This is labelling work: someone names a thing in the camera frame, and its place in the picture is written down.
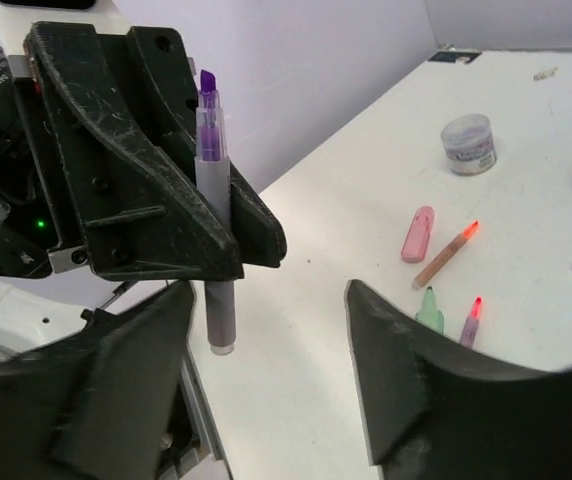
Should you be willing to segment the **purple highlighter pen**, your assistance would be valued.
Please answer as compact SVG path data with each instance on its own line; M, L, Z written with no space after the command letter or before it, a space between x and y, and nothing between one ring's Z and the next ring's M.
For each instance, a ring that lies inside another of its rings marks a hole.
M216 76L201 70L197 120L196 186L217 218L231 225L230 159L225 138L224 113ZM234 351L236 314L234 283L204 284L207 335L211 351L226 356Z

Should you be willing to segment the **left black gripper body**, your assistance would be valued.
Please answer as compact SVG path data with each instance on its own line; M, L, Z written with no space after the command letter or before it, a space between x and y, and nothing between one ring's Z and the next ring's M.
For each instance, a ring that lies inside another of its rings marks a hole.
M62 238L26 136L0 46L0 276L45 278L80 268L84 248Z

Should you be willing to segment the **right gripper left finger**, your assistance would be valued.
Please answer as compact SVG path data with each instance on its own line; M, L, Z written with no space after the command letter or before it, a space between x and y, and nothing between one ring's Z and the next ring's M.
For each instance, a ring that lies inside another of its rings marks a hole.
M0 362L0 479L153 479L195 293L178 281Z

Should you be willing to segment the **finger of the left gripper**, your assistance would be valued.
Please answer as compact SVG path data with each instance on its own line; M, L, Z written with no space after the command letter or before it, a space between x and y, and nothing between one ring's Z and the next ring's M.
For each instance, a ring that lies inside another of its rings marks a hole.
M195 183L197 87L181 35L134 26L102 39L107 63L129 110L153 145ZM287 253L279 220L230 166L232 233L245 264L277 268Z
M24 41L48 146L91 270L108 281L230 281L240 248L195 183L145 135L88 23L35 22Z

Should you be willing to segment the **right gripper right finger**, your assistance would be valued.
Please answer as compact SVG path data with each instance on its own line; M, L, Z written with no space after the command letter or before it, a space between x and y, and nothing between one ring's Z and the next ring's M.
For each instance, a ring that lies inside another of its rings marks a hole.
M572 367L466 348L360 280L345 291L371 465L385 479L572 479Z

